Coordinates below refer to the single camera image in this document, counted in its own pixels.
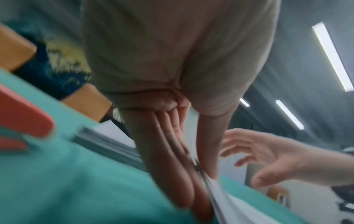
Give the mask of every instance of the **large hand in foreground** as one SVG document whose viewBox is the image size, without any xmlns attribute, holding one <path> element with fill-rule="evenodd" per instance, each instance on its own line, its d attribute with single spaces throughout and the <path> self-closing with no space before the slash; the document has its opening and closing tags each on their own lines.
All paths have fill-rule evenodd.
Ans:
<svg viewBox="0 0 354 224">
<path fill-rule="evenodd" d="M 198 159 L 216 178 L 220 143 L 264 65 L 279 0 L 86 0 L 86 57 L 97 88 L 121 112 L 156 184 L 208 220 L 208 194 L 186 153 L 183 123 L 200 113 Z"/>
<path fill-rule="evenodd" d="M 222 148 L 221 157 L 247 154 L 235 166 L 248 163 L 265 166 L 252 177 L 251 184 L 256 189 L 290 179 L 323 186 L 354 183 L 354 156 L 289 138 L 236 128 L 225 132 Z"/>
</svg>

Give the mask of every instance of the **gray ceiling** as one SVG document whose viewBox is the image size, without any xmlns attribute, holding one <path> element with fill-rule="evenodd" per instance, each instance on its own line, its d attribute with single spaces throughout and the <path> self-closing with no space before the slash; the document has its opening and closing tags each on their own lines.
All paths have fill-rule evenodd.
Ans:
<svg viewBox="0 0 354 224">
<path fill-rule="evenodd" d="M 283 0 L 274 45 L 240 110 L 269 132 L 328 148 L 354 145 L 354 92 L 344 92 L 312 26 L 323 21 L 354 80 L 354 1 Z M 303 123 L 283 114 L 281 100 Z"/>
</svg>

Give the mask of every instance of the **reaching hand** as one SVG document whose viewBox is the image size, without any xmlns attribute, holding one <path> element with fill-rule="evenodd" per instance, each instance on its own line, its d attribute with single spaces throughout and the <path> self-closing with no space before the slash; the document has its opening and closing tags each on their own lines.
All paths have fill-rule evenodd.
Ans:
<svg viewBox="0 0 354 224">
<path fill-rule="evenodd" d="M 86 0 L 86 57 L 156 184 L 203 221 L 212 207 L 183 139 L 199 113 L 198 159 L 216 178 L 230 118 L 269 54 L 279 0 Z"/>
<path fill-rule="evenodd" d="M 265 166 L 252 177 L 251 184 L 256 189 L 290 179 L 324 186 L 354 183 L 353 156 L 289 138 L 236 128 L 225 132 L 222 148 L 221 157 L 246 154 L 235 166 L 248 163 Z"/>
</svg>

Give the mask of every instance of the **green tablecloth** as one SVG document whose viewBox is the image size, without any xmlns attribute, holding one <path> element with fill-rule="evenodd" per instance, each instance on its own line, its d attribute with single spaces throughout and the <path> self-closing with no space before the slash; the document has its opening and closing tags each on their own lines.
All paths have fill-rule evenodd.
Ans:
<svg viewBox="0 0 354 224">
<path fill-rule="evenodd" d="M 28 152 L 0 153 L 1 224 L 196 223 L 190 212 L 169 203 L 148 174 L 68 140 L 96 122 L 11 74 L 0 71 L 0 83 L 46 111 L 57 124 L 50 139 L 31 140 Z M 261 193 L 221 178 L 230 194 L 279 222 L 305 223 Z"/>
</svg>

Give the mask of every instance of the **fluorescent light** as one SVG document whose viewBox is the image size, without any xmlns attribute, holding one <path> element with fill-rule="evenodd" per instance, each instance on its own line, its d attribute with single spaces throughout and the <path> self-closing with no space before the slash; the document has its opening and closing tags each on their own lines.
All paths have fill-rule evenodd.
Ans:
<svg viewBox="0 0 354 224">
<path fill-rule="evenodd" d="M 300 130 L 304 129 L 303 124 L 290 112 L 290 110 L 280 100 L 276 100 L 275 102 Z"/>
<path fill-rule="evenodd" d="M 326 53 L 329 62 L 331 63 L 334 71 L 336 72 L 342 86 L 344 87 L 344 91 L 354 91 L 354 87 L 350 78 L 347 74 L 346 69 L 343 66 L 342 61 L 338 55 L 338 52 L 332 42 L 332 39 L 326 29 L 326 26 L 323 22 L 320 22 L 312 27 L 314 30 L 320 44 L 322 45 L 324 52 Z"/>
<path fill-rule="evenodd" d="M 240 101 L 245 107 L 250 107 L 250 105 L 244 99 L 241 98 Z"/>
</svg>

